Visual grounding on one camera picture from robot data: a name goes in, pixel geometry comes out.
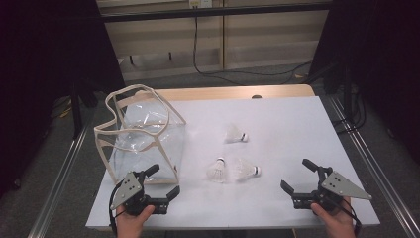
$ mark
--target transparent bag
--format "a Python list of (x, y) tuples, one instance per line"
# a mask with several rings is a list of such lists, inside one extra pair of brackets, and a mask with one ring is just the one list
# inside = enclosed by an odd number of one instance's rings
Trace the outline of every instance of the transparent bag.
[(110, 93), (105, 104), (114, 119), (94, 128), (98, 152), (115, 184), (127, 172), (160, 170), (147, 183), (178, 183), (185, 120), (153, 89), (132, 85)]

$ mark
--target human hand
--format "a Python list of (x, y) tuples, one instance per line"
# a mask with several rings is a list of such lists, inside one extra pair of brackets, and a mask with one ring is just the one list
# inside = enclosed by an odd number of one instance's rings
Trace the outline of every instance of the human hand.
[[(351, 208), (350, 198), (344, 197), (345, 201), (342, 201), (342, 206), (349, 212)], [(346, 214), (344, 211), (339, 210), (335, 214), (330, 214), (324, 210), (318, 203), (312, 203), (311, 209), (317, 214), (325, 223), (328, 237), (330, 238), (355, 238), (355, 232), (353, 228), (353, 218)]]
[[(117, 207), (117, 214), (124, 211), (124, 206)], [(154, 213), (155, 207), (148, 205), (138, 216), (132, 216), (126, 212), (117, 216), (118, 238), (139, 238), (143, 231), (143, 223)]]

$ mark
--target gray floor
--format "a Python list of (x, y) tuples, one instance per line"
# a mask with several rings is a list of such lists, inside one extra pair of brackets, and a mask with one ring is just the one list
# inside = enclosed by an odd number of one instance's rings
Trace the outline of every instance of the gray floor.
[[(292, 69), (294, 65), (275, 65), (257, 68), (245, 68), (252, 72), (273, 73)], [(303, 74), (308, 67), (303, 67), (296, 73)], [(289, 80), (290, 74), (277, 76), (249, 75), (246, 73), (222, 73), (221, 76), (243, 85), (282, 84)], [(301, 79), (293, 79), (288, 83), (298, 83)], [(232, 86), (232, 82), (221, 78), (205, 77), (197, 73), (183, 74), (171, 77), (157, 77), (151, 79), (132, 80), (127, 84), (142, 83), (153, 88), (202, 87), (202, 86)], [(332, 120), (337, 119), (328, 95), (322, 90), (322, 82), (313, 85)], [(97, 94), (99, 103), (103, 103), (105, 95)], [(77, 159), (71, 169), (67, 183), (60, 196), (54, 214), (49, 220), (46, 237), (113, 237), (109, 232), (100, 232), (84, 226), (95, 199), (96, 190), (102, 179), (104, 167), (100, 161), (92, 127), (107, 120), (109, 116), (101, 107), (87, 109), (82, 106), (83, 115), (93, 113), (92, 124), (87, 128), (84, 143), (78, 152)], [(72, 141), (71, 114), (64, 118), (53, 120), (50, 132), (46, 136), (36, 157), (33, 159), (25, 175), (22, 177), (20, 190), (10, 191), (0, 200), (0, 237), (28, 237), (49, 191), (58, 175), (61, 165), (66, 158)], [(367, 121), (360, 133), (365, 139), (371, 152), (382, 167), (389, 182), (396, 189), (401, 199), (407, 205), (416, 221), (420, 220), (420, 168), (409, 156), (405, 147), (390, 138), (387, 127), (383, 124), (374, 109), (367, 105)], [(406, 237), (404, 229), (391, 210), (386, 197), (382, 195), (379, 186), (372, 175), (366, 170), (351, 138), (347, 134), (339, 136), (349, 158), (359, 173), (365, 189), (374, 194), (373, 208), (381, 225), (366, 227), (360, 237)], [(258, 233), (261, 237), (279, 237), (279, 231)], [(164, 231), (147, 231), (144, 237), (164, 237)], [(326, 237), (323, 229), (299, 229), (297, 237)], [(171, 233), (172, 237), (201, 237), (200, 235), (186, 236), (184, 233)]]

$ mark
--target shuttlecock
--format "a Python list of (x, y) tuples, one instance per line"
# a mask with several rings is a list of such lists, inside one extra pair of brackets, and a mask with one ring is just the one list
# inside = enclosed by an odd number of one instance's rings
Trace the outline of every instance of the shuttlecock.
[(225, 161), (223, 158), (218, 158), (216, 163), (207, 170), (207, 177), (215, 182), (224, 182), (225, 176)]
[(235, 125), (231, 124), (228, 127), (226, 132), (226, 143), (235, 143), (235, 142), (247, 142), (248, 135), (245, 132), (242, 132)]
[(235, 169), (235, 179), (247, 179), (250, 177), (257, 177), (262, 173), (262, 169), (250, 162), (238, 159), (238, 164)]

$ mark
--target white table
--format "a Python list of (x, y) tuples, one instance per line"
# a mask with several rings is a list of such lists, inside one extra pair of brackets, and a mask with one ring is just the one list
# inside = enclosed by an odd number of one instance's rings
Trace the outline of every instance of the white table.
[[(171, 104), (187, 121), (179, 173), (181, 193), (170, 203), (167, 215), (153, 215), (145, 223), (147, 229), (320, 226), (322, 222), (311, 210), (294, 209), (290, 196), (280, 188), (284, 179), (296, 192), (316, 189), (318, 176), (301, 164), (304, 158), (319, 166), (332, 167), (362, 187), (318, 97), (192, 100)], [(250, 141), (224, 144), (227, 123), (235, 123), (247, 132)], [(234, 181), (232, 174), (222, 184), (209, 181), (205, 172), (220, 156), (226, 159), (228, 172), (234, 158), (243, 158), (260, 166), (262, 175), (242, 182)], [(109, 230), (108, 201), (113, 188), (105, 173), (87, 227)], [(169, 186), (161, 189), (147, 186), (146, 193), (163, 197), (170, 191)], [(353, 199), (352, 205), (363, 225), (379, 224), (370, 201)]]

